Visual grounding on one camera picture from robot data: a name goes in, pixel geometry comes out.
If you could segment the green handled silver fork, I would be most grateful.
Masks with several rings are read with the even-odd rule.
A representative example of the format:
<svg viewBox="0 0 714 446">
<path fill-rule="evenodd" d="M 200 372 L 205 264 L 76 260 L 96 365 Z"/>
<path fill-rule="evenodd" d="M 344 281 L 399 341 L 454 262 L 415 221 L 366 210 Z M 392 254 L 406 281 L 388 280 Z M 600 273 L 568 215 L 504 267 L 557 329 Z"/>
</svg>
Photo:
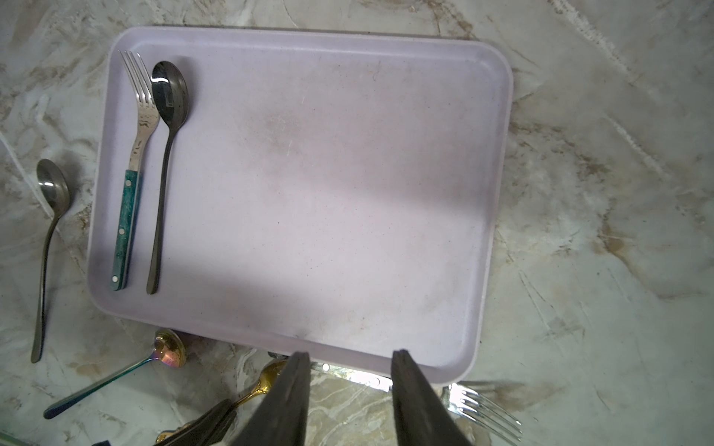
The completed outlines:
<svg viewBox="0 0 714 446">
<path fill-rule="evenodd" d="M 141 56 L 132 51 L 121 52 L 122 61 L 137 102 L 137 133 L 129 155 L 128 169 L 123 179 L 122 200 L 113 254 L 111 287 L 113 291 L 128 285 L 128 270 L 141 197 L 141 166 L 146 145 L 156 130 L 159 111 L 152 94 L 151 79 Z"/>
</svg>

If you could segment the all silver fork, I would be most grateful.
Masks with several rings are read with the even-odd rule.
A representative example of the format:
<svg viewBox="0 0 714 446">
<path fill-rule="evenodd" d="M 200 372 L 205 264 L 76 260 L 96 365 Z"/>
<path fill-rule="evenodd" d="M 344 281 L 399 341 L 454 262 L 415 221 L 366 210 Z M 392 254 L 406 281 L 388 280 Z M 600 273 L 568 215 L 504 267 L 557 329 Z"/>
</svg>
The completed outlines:
<svg viewBox="0 0 714 446">
<path fill-rule="evenodd" d="M 386 377 L 372 373 L 357 372 L 352 369 L 329 364 L 319 366 L 312 360 L 311 368 L 315 371 L 334 375 L 370 388 L 388 388 L 388 391 L 392 394 L 391 376 Z M 437 393 L 435 390 L 434 392 L 451 418 L 454 414 L 464 418 L 482 427 L 509 445 L 517 445 L 521 442 L 522 423 L 520 420 L 478 391 L 459 383 L 452 383 L 443 387 L 440 393 Z"/>
</svg>

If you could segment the silver grey spoon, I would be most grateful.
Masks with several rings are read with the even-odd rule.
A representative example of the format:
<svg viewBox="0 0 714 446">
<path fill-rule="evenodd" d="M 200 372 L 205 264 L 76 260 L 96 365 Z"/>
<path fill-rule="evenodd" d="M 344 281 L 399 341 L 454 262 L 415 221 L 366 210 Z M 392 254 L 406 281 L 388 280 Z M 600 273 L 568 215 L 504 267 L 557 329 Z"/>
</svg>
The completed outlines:
<svg viewBox="0 0 714 446">
<path fill-rule="evenodd" d="M 48 253 L 52 236 L 56 230 L 59 220 L 67 213 L 72 204 L 72 196 L 69 190 L 68 182 L 61 169 L 55 163 L 48 159 L 41 159 L 36 166 L 36 175 L 40 191 L 50 209 L 53 211 L 53 217 L 50 222 L 48 232 L 46 233 L 42 251 L 39 299 L 35 321 L 35 338 L 33 339 L 33 348 L 31 353 L 32 363 L 37 363 L 41 360 L 44 347 L 46 329 L 46 271 L 48 270 Z"/>
</svg>

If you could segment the iridescent rainbow spoon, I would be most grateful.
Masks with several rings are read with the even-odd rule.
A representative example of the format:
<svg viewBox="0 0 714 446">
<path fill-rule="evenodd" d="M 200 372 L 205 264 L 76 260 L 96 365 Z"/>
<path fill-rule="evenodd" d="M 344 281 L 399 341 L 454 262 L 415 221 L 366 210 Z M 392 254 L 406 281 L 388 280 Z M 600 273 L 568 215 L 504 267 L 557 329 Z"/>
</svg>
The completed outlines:
<svg viewBox="0 0 714 446">
<path fill-rule="evenodd" d="M 87 398 L 94 392 L 101 390 L 102 388 L 108 386 L 109 384 L 115 382 L 115 380 L 128 375 L 141 366 L 150 362 L 161 362 L 169 367 L 180 368 L 186 364 L 187 353 L 186 347 L 179 335 L 173 330 L 163 328 L 155 332 L 154 342 L 152 342 L 152 352 L 145 359 L 139 360 L 134 364 L 126 366 L 108 377 L 84 388 L 83 390 L 78 390 L 74 394 L 53 403 L 48 406 L 43 412 L 43 417 L 46 420 L 50 420 L 64 413 L 74 405 L 78 404 L 83 399 Z"/>
</svg>

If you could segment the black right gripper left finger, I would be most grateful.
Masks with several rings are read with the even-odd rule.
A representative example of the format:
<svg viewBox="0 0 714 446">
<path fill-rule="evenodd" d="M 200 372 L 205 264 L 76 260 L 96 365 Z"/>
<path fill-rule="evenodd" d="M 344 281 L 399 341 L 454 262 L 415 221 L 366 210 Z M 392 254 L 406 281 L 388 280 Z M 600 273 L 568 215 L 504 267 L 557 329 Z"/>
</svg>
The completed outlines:
<svg viewBox="0 0 714 446">
<path fill-rule="evenodd" d="M 310 401 L 311 360 L 296 352 L 232 442 L 234 445 L 303 445 Z"/>
</svg>

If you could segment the ornate gold fork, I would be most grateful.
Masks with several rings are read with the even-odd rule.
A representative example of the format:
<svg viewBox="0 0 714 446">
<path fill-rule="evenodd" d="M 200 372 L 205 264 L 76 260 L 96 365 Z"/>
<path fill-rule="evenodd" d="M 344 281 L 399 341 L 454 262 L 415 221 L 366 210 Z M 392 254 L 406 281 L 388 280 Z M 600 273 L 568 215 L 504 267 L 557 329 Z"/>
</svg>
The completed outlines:
<svg viewBox="0 0 714 446">
<path fill-rule="evenodd" d="M 246 403 L 247 401 L 250 401 L 260 395 L 267 394 L 273 387 L 274 382 L 279 377 L 286 363 L 286 358 L 278 358 L 269 362 L 260 372 L 258 380 L 239 394 L 238 399 L 232 404 L 232 409 L 237 409 L 243 403 Z M 191 421 L 182 427 L 178 427 L 177 429 L 162 431 L 156 438 L 155 443 L 158 444 L 180 431 L 187 429 L 189 426 L 193 425 L 193 423 L 194 421 Z"/>
</svg>

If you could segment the dark black spoon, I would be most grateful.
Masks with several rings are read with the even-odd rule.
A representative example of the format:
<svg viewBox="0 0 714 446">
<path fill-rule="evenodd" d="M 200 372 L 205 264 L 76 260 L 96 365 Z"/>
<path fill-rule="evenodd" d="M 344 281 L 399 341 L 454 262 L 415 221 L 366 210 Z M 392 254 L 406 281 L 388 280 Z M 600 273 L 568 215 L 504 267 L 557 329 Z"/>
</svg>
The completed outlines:
<svg viewBox="0 0 714 446">
<path fill-rule="evenodd" d="M 152 94 L 159 115 L 167 126 L 167 143 L 162 158 L 159 197 L 154 231 L 154 244 L 146 292 L 153 295 L 160 284 L 163 239 L 165 231 L 165 200 L 174 139 L 190 113 L 189 89 L 180 69 L 171 61 L 159 61 L 152 69 Z"/>
</svg>

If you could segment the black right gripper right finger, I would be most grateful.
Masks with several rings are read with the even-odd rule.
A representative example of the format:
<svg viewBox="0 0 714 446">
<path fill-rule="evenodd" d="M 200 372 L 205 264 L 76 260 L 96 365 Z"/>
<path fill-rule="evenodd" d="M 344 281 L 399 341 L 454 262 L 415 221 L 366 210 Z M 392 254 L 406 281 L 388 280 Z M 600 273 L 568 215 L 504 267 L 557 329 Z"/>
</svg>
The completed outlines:
<svg viewBox="0 0 714 446">
<path fill-rule="evenodd" d="M 470 445 L 407 350 L 392 354 L 390 376 L 399 445 Z"/>
</svg>

